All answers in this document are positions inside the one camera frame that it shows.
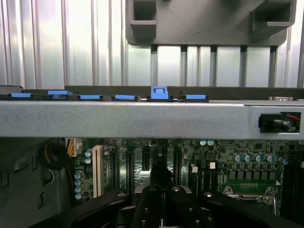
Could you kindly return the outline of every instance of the green circuit board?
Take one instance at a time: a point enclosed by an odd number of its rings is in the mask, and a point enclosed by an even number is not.
[[[119,187],[127,187],[127,152],[133,155],[134,187],[150,184],[150,171],[157,148],[165,145],[167,167],[173,172],[174,153],[181,152],[180,183],[188,185],[189,163],[195,156],[221,164],[218,170],[218,191],[228,191],[233,195],[262,196],[272,191],[280,209],[281,189],[284,165],[282,161],[292,150],[303,149],[298,141],[227,141],[227,140],[149,140],[149,139],[83,139],[83,152],[74,158],[75,170],[84,173],[83,201],[93,198],[93,166],[85,162],[84,152],[95,145],[103,146],[103,188],[104,192],[113,188],[111,177],[111,154],[117,153],[119,163]],[[143,154],[149,153],[146,166],[143,167]]]

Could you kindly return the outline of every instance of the motherboard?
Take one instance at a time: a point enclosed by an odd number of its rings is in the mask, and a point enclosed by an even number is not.
[[[75,198],[85,202],[118,187],[133,193],[150,185],[154,160],[162,156],[173,183],[193,194],[217,190],[279,215],[289,153],[303,148],[299,141],[82,139],[74,157]]]

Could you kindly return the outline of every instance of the gray metal bar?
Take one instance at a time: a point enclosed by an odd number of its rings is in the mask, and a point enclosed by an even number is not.
[[[0,137],[304,139],[304,124],[279,134],[257,126],[261,113],[304,112],[303,102],[244,103],[0,101]]]

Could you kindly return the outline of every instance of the blue plastic tab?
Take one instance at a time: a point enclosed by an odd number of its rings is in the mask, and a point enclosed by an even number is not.
[[[169,99],[166,86],[151,86],[151,99]]]
[[[31,94],[22,94],[22,93],[12,93],[11,97],[30,97]]]
[[[206,95],[186,95],[186,99],[207,99]]]
[[[80,95],[80,99],[100,99],[100,95]]]
[[[115,95],[115,99],[119,99],[119,100],[135,100],[135,96],[132,96],[132,95]]]
[[[66,90],[49,90],[49,95],[73,95],[73,93],[66,91]]]

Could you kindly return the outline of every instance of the corrugated metal panel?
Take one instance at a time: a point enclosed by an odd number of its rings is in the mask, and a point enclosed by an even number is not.
[[[279,47],[135,47],[124,0],[2,0],[0,84],[303,87],[304,0]]]

